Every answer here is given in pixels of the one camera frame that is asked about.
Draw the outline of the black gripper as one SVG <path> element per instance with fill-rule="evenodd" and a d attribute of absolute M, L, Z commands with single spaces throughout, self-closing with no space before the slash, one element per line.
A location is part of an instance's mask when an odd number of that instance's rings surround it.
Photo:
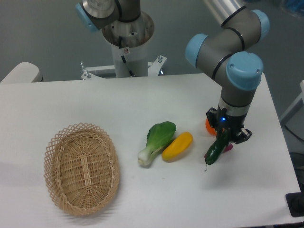
<path fill-rule="evenodd" d="M 223 131 L 227 130 L 230 142 L 234 144 L 239 144 L 247 141 L 252 132 L 244 128 L 244 121 L 247 114 L 241 116 L 232 116 L 228 114 L 226 108 L 217 109 L 210 108 L 206 112 L 207 119 L 212 128 L 214 128 L 216 134 L 216 139 L 219 139 L 223 135 Z"/>

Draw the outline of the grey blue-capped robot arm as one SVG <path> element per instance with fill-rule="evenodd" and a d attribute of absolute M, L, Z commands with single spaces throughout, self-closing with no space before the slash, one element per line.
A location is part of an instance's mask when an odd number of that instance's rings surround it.
<path fill-rule="evenodd" d="M 222 88 L 217 108 L 207 112 L 216 132 L 227 130 L 231 142 L 247 141 L 251 132 L 244 120 L 261 81 L 263 62 L 247 49 L 269 32 L 267 15 L 249 10 L 239 0 L 207 0 L 222 31 L 215 37 L 195 35 L 187 44 L 185 58 Z M 102 31 L 113 47 L 117 77 L 148 75 L 146 44 L 154 33 L 154 23 L 141 10 L 138 0 L 83 0 L 76 12 L 91 31 Z"/>

